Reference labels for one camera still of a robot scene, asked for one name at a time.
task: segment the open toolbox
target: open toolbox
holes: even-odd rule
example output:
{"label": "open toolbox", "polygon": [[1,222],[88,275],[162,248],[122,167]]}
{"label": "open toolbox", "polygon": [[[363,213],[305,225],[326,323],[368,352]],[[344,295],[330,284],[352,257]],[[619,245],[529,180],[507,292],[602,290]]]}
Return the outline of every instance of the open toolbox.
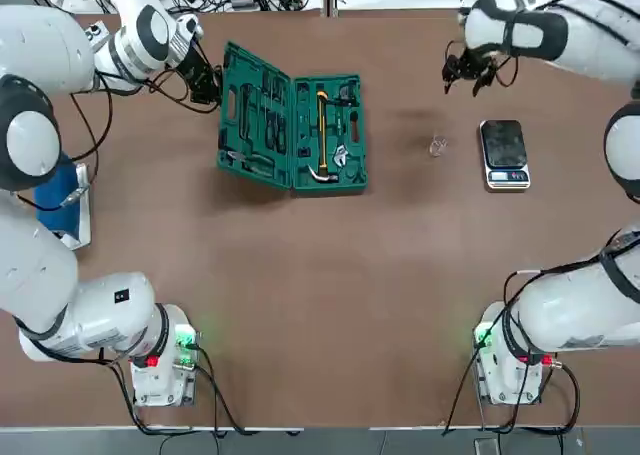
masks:
{"label": "open toolbox", "polygon": [[229,42],[218,167],[296,191],[367,186],[358,75],[291,79]]}

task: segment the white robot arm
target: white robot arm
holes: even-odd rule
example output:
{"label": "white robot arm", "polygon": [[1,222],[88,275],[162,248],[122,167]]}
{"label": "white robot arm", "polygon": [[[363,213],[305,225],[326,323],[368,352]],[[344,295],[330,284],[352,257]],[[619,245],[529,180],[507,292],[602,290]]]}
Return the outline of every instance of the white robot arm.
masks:
{"label": "white robot arm", "polygon": [[[640,0],[478,0],[461,11],[465,51],[449,55],[445,92],[459,79],[475,80],[474,96],[495,79],[496,54],[544,60],[603,81],[640,80]],[[616,181],[632,199],[640,197],[640,105],[632,102],[606,127],[605,154]]]}
{"label": "white robot arm", "polygon": [[49,180],[61,159],[52,93],[129,95],[173,67],[199,102],[217,101],[212,68],[194,48],[194,15],[174,20],[158,0],[112,0],[122,28],[83,30],[60,10],[0,8],[0,309],[19,327],[33,360],[109,348],[131,361],[139,405],[192,399],[195,332],[184,312],[154,303],[141,273],[78,283],[76,258],[11,192]]}
{"label": "white robot arm", "polygon": [[[494,57],[506,54],[626,84],[632,98],[640,98],[638,9],[640,0],[477,0],[461,11],[465,50],[446,59],[445,93],[463,78],[476,81],[477,95],[495,78]],[[640,103],[613,115],[604,149],[613,177],[638,202]],[[543,354],[640,344],[639,244],[639,229],[629,227],[590,263],[540,274],[506,311],[502,302],[489,306],[475,330],[482,341],[497,322],[478,352],[481,396],[494,404],[531,403],[538,400]]]}

